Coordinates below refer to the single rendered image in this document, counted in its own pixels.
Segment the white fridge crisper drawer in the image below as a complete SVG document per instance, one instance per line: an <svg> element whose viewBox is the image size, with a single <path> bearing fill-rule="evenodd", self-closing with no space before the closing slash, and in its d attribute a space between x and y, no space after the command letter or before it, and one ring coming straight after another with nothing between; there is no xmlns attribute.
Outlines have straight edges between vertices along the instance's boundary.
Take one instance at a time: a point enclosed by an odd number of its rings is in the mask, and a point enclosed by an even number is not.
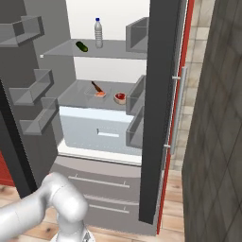
<svg viewBox="0 0 242 242"><path fill-rule="evenodd" d="M140 156L140 148L126 144L132 119L125 111L60 107L63 138L68 147Z"/></svg>

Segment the grey fridge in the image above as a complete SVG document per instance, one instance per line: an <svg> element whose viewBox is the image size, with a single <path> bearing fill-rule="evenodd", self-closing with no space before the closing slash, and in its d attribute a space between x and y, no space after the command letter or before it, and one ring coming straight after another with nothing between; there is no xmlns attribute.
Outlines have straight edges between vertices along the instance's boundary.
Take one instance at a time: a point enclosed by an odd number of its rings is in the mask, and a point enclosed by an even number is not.
<svg viewBox="0 0 242 242"><path fill-rule="evenodd" d="M24 0L59 102L52 171L88 200L87 224L154 235L139 219L149 0Z"/></svg>

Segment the grey glass fridge shelf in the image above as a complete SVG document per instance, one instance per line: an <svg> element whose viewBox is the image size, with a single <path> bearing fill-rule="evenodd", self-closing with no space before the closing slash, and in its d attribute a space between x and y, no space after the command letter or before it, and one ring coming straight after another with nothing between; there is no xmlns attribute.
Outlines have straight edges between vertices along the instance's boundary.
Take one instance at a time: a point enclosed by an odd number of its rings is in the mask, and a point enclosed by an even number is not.
<svg viewBox="0 0 242 242"><path fill-rule="evenodd" d="M65 43L44 52L45 56L70 56L85 58L107 58L125 60L145 60L146 53L135 53L126 51L126 42L117 40L105 40L102 48L95 46L95 40L84 39L82 42L88 51L83 52L76 46L77 40L69 40Z"/></svg>
<svg viewBox="0 0 242 242"><path fill-rule="evenodd" d="M118 111L124 111L126 109L125 105L117 104L113 100L113 97L116 93L125 93L127 95L134 86L133 83L96 81L95 84L106 93L105 96L95 95L96 89L90 80L76 80L60 95L59 104L74 108Z"/></svg>

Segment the dark grey right fridge door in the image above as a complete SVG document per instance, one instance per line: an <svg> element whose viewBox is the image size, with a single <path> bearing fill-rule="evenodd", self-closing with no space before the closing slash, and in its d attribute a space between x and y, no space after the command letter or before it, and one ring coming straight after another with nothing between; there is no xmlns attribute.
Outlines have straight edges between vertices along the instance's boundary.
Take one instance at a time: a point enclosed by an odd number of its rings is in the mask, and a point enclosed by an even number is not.
<svg viewBox="0 0 242 242"><path fill-rule="evenodd" d="M150 0L139 220L154 221L187 0Z"/></svg>

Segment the dark grey fridge door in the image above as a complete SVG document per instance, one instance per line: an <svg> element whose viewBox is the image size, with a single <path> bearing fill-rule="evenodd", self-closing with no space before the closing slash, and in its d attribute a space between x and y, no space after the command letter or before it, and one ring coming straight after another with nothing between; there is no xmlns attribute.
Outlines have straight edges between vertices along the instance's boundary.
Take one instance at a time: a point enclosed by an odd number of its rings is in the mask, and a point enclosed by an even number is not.
<svg viewBox="0 0 242 242"><path fill-rule="evenodd" d="M19 196L36 191L63 138L59 105L76 80L66 0L0 0L0 150Z"/></svg>
<svg viewBox="0 0 242 242"><path fill-rule="evenodd" d="M154 221L187 0L150 0L139 220Z"/></svg>

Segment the dark grey left fridge door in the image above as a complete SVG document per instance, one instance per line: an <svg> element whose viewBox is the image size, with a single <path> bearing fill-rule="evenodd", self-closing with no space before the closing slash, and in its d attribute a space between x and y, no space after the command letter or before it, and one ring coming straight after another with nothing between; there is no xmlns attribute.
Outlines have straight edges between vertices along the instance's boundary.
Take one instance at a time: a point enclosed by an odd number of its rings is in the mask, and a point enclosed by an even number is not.
<svg viewBox="0 0 242 242"><path fill-rule="evenodd" d="M63 138L59 105L76 80L66 0L0 0L0 150L19 196L36 191Z"/></svg>

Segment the red raw steak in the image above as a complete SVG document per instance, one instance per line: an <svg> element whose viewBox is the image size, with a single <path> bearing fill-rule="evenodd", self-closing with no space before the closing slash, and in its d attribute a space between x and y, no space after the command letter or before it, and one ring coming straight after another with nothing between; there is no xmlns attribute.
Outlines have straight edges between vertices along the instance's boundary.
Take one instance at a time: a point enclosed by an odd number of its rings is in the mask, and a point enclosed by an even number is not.
<svg viewBox="0 0 242 242"><path fill-rule="evenodd" d="M119 105L126 104L126 94L125 93L117 93L114 95L113 99Z"/></svg>

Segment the grey freezer drawer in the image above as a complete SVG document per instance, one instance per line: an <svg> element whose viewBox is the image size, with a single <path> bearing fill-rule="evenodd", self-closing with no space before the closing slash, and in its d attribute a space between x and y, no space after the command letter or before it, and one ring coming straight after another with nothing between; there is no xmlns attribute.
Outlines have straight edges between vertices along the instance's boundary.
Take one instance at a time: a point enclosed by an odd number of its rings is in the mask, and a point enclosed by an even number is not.
<svg viewBox="0 0 242 242"><path fill-rule="evenodd" d="M156 224L138 220L141 182L139 166L58 156L51 171L61 173L66 178L77 176L104 182L126 182L130 188L69 179L89 204L130 211L129 214L121 214L89 207L86 224L124 233L156 234Z"/></svg>

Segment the green cucumber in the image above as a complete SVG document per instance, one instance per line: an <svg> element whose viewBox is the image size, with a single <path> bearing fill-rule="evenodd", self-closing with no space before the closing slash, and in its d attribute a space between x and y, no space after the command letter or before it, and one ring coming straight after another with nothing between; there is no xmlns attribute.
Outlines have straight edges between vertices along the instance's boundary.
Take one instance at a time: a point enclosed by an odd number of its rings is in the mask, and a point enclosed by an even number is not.
<svg viewBox="0 0 242 242"><path fill-rule="evenodd" d="M81 50L82 52L88 52L88 47L83 42L76 42L76 46Z"/></svg>

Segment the clear plastic water bottle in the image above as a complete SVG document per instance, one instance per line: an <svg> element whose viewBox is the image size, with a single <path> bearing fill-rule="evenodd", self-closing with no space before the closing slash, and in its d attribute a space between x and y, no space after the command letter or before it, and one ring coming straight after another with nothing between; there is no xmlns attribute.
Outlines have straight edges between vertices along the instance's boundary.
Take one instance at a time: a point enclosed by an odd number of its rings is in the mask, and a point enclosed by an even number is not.
<svg viewBox="0 0 242 242"><path fill-rule="evenodd" d="M100 19L95 19L95 46L101 48L103 46L102 25Z"/></svg>

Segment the red cabinet panel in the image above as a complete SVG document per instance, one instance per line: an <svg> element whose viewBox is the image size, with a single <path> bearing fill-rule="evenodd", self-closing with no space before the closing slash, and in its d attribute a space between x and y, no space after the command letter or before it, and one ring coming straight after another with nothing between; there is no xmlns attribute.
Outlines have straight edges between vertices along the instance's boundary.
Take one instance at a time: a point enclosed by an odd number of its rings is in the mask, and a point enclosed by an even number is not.
<svg viewBox="0 0 242 242"><path fill-rule="evenodd" d="M0 184L15 186L1 151L0 151Z"/></svg>

